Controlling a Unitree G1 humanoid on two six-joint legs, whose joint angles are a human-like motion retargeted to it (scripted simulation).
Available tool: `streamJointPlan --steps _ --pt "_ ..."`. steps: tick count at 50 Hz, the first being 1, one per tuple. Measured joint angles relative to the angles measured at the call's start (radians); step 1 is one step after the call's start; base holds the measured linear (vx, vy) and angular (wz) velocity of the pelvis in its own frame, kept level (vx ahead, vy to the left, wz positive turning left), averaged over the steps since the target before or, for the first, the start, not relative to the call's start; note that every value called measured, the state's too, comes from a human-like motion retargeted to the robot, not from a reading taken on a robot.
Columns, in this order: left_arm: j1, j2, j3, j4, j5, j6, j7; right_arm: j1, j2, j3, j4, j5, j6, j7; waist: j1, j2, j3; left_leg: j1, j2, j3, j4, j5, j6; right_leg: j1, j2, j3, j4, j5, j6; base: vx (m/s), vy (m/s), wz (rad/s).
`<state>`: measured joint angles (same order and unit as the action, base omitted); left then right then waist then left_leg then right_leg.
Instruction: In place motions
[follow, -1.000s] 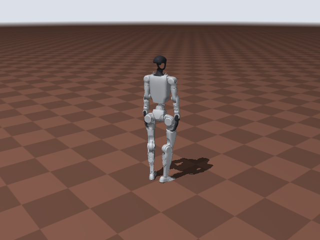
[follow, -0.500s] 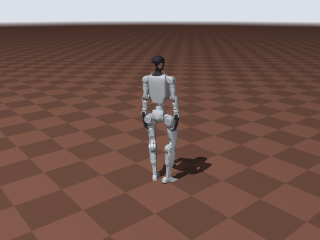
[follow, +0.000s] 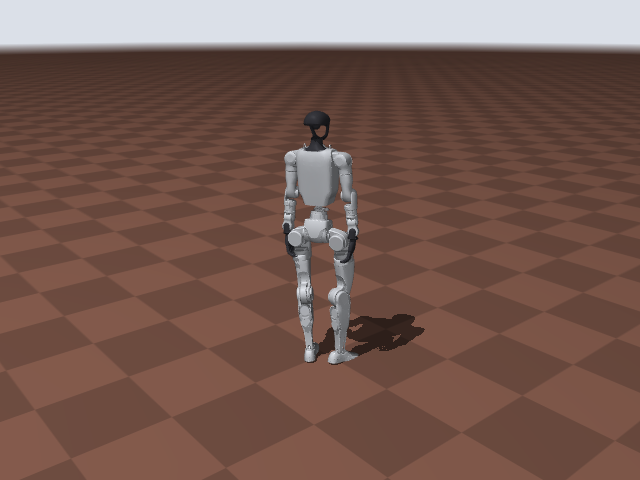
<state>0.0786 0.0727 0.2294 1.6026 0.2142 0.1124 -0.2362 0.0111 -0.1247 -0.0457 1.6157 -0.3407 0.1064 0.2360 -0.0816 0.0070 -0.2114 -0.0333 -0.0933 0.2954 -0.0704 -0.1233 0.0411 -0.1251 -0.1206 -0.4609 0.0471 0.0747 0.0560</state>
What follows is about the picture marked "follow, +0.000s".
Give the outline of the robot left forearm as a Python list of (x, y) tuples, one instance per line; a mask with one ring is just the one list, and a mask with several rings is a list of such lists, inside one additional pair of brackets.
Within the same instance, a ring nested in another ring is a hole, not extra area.
[[(288, 223), (290, 226), (290, 231), (294, 229), (295, 224), (295, 208), (296, 208), (296, 203), (297, 201), (292, 199), (292, 198), (288, 198), (286, 197), (286, 189), (285, 189), (285, 195), (284, 195), (284, 222), (282, 224), (282, 228), (284, 223)], [(284, 230), (284, 228), (283, 228)]]

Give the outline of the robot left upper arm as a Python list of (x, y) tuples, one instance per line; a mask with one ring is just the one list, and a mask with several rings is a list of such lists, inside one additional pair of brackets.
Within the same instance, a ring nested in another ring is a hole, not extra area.
[(298, 150), (289, 151), (286, 153), (284, 157), (285, 161), (285, 179), (286, 179), (286, 197), (288, 198), (298, 198), (299, 188), (296, 186), (297, 183), (297, 167), (296, 167), (296, 154)]

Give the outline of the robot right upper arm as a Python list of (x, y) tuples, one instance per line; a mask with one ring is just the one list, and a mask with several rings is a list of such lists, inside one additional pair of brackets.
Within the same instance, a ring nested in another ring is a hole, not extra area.
[(352, 175), (352, 157), (346, 152), (332, 152), (333, 162), (337, 168), (339, 168), (339, 179), (341, 184), (341, 200), (344, 202), (351, 202), (351, 192), (353, 190), (353, 175)]

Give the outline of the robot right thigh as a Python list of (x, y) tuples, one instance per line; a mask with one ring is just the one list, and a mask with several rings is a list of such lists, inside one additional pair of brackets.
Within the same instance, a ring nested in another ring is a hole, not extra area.
[(328, 300), (334, 306), (336, 306), (335, 299), (338, 292), (345, 291), (349, 297), (353, 283), (355, 265), (353, 254), (348, 262), (340, 263), (348, 254), (350, 240), (347, 237), (347, 232), (333, 227), (331, 227), (327, 233), (329, 246), (334, 250), (334, 268), (337, 279), (337, 287), (333, 288), (328, 294)]

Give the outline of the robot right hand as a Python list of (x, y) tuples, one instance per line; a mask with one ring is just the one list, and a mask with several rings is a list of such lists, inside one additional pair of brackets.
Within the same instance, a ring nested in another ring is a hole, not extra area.
[(340, 263), (346, 263), (351, 259), (351, 256), (355, 250), (356, 240), (358, 240), (358, 237), (357, 236), (355, 237), (355, 236), (356, 236), (356, 230), (351, 228), (349, 230), (349, 235), (347, 237), (350, 240), (349, 247), (348, 247), (348, 254), (344, 260), (340, 261)]

